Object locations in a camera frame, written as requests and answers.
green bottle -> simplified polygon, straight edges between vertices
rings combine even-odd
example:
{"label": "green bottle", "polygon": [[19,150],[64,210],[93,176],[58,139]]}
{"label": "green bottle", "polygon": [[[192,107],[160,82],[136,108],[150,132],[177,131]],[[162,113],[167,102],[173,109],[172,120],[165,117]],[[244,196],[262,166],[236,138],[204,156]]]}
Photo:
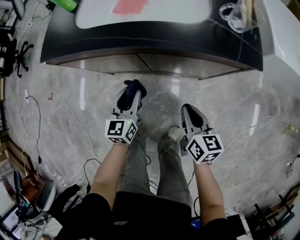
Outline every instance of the green bottle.
{"label": "green bottle", "polygon": [[77,3],[75,3],[73,0],[50,0],[50,1],[54,2],[57,5],[62,6],[64,9],[66,9],[69,12],[72,12],[77,7]]}

white cube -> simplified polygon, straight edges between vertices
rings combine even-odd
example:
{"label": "white cube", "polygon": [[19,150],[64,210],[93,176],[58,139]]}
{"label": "white cube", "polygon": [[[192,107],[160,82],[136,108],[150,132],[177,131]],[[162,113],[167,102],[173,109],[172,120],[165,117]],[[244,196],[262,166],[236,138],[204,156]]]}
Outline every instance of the white cube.
{"label": "white cube", "polygon": [[195,135],[186,150],[197,164],[212,162],[224,151],[219,134]]}
{"label": "white cube", "polygon": [[133,119],[107,119],[105,137],[113,143],[130,144],[137,132]]}

red paper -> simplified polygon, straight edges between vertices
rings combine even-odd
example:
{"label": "red paper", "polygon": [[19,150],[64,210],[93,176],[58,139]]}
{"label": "red paper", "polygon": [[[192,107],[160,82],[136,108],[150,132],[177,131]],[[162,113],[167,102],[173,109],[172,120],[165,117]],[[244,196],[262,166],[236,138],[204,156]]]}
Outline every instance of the red paper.
{"label": "red paper", "polygon": [[148,0],[119,0],[113,12],[120,15],[141,14]]}

white tabletop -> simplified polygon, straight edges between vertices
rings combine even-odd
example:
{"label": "white tabletop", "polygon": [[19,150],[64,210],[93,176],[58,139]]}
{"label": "white tabletop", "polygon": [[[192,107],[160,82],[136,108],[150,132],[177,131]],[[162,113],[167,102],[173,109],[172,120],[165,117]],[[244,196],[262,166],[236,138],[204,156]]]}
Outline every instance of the white tabletop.
{"label": "white tabletop", "polygon": [[209,0],[148,0],[140,14],[120,15],[113,10],[119,0],[82,0],[75,17],[79,28],[138,21],[198,23],[210,15]]}

table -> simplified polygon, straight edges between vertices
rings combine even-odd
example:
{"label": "table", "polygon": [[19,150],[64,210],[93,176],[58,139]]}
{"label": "table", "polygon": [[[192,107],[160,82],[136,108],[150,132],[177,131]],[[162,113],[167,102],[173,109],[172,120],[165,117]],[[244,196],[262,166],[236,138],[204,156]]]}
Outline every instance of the table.
{"label": "table", "polygon": [[40,61],[104,73],[167,73],[199,79],[262,71],[259,29],[238,34],[219,16],[219,8],[229,1],[236,2],[210,1],[209,11],[202,13],[203,19],[209,17],[196,23],[119,22],[87,29],[75,24],[77,13],[56,6]]}

